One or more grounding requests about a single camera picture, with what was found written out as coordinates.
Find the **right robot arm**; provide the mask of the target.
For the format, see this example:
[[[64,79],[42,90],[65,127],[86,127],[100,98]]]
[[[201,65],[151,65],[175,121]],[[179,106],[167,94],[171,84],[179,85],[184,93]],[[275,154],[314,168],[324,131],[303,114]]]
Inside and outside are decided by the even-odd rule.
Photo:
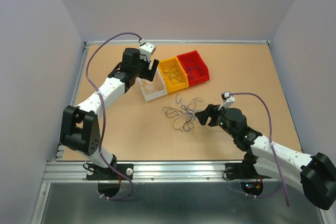
[[[195,116],[201,125],[219,126],[233,138],[234,144],[246,152],[241,170],[276,179],[295,188],[316,207],[328,210],[335,202],[335,165],[325,154],[301,153],[270,141],[247,124],[237,108],[210,104]]]

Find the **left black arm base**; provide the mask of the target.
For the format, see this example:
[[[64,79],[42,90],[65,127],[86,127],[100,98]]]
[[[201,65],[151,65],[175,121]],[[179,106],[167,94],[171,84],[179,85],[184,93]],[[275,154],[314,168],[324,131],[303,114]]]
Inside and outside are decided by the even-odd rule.
[[[118,180],[118,174],[110,168],[102,168],[92,163],[84,163],[83,168],[86,170],[86,180]],[[129,179],[133,179],[134,165],[132,163],[118,163],[116,170]]]

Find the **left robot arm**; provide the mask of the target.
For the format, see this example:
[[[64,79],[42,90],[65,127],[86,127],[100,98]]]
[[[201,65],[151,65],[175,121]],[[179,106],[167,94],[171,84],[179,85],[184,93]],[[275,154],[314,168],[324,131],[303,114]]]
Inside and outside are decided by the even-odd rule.
[[[92,161],[106,179],[116,175],[117,159],[102,146],[105,129],[99,127],[99,119],[106,118],[106,109],[124,95],[137,78],[154,79],[159,64],[157,59],[151,59],[155,49],[150,42],[139,48],[126,48],[121,62],[108,74],[102,86],[94,87],[89,98],[63,111],[60,143]]]

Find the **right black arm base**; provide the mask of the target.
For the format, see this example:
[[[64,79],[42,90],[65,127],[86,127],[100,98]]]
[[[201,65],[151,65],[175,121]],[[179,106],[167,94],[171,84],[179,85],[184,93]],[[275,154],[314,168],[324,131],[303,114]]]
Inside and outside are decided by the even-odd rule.
[[[237,179],[251,180],[261,178],[261,176],[264,179],[271,179],[271,177],[257,173],[253,165],[245,164],[242,161],[221,162],[220,164],[224,166],[224,169],[222,170],[222,178],[227,181]]]

